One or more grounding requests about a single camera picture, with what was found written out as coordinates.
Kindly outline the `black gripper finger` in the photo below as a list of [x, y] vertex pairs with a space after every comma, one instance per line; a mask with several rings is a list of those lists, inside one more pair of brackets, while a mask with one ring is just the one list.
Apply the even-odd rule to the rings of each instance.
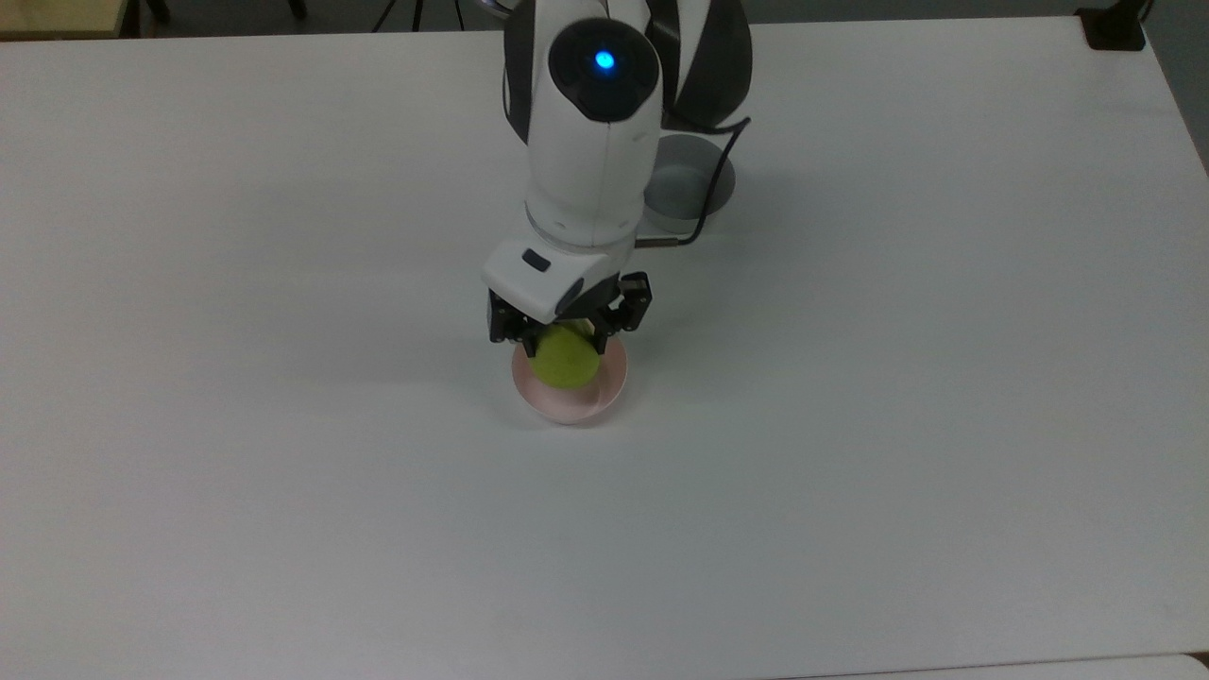
[[532, 361], [538, 352], [540, 322], [523, 315], [505, 298], [488, 290], [488, 341], [493, 344], [520, 344], [525, 356]]
[[653, 301], [647, 272], [617, 275], [588, 293], [588, 324], [591, 345], [604, 355], [609, 341], [621, 332], [637, 332]]

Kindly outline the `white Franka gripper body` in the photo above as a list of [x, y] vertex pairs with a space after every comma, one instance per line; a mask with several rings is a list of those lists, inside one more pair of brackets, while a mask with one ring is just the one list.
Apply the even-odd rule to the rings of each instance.
[[502, 241], [484, 265], [484, 284], [526, 317], [549, 324], [579, 296], [621, 272], [632, 244], [566, 250], [539, 237]]

